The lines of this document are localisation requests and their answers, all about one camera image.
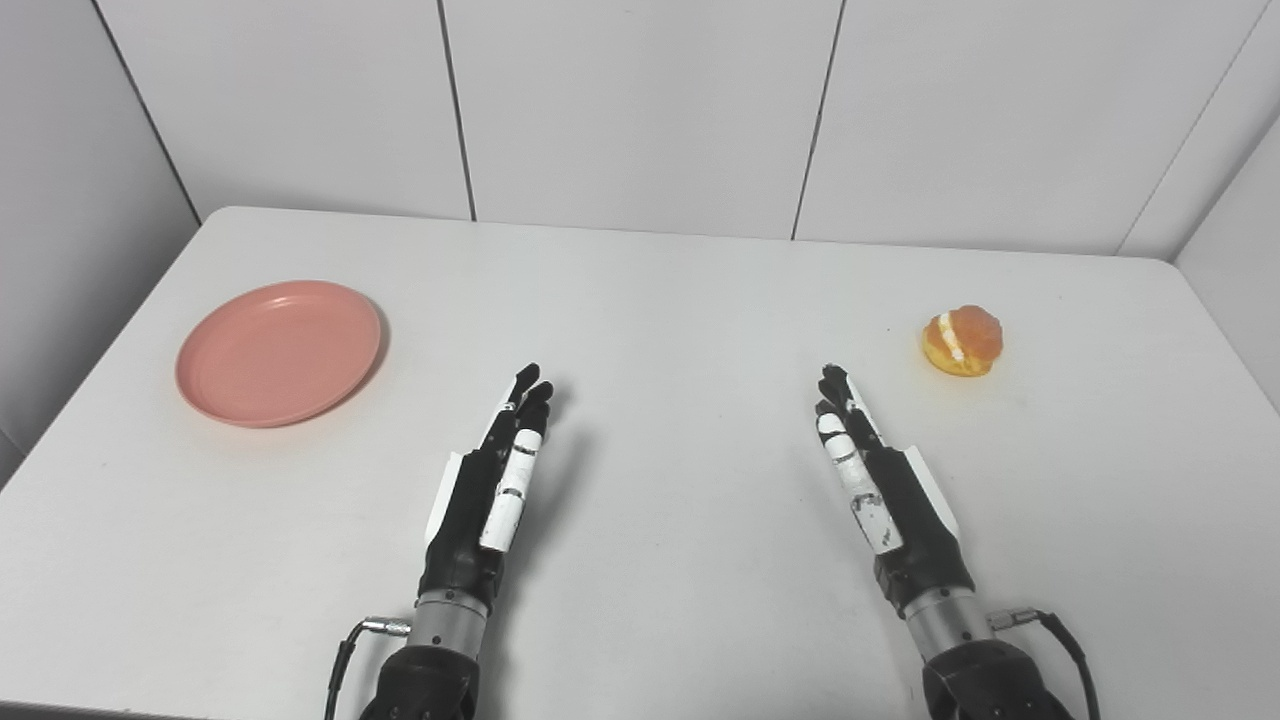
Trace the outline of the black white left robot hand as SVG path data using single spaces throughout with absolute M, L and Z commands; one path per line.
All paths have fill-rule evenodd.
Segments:
M 492 612 L 547 436 L 554 386 L 530 363 L 512 379 L 476 448 L 451 464 L 431 512 L 419 597 L 472 600 Z

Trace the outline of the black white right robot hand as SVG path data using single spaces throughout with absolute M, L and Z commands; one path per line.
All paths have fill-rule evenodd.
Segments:
M 937 491 L 927 489 L 922 462 L 884 439 L 842 366 L 824 365 L 818 389 L 817 436 L 893 611 L 906 618 L 908 606 L 931 592 L 974 591 L 957 533 L 934 501 Z

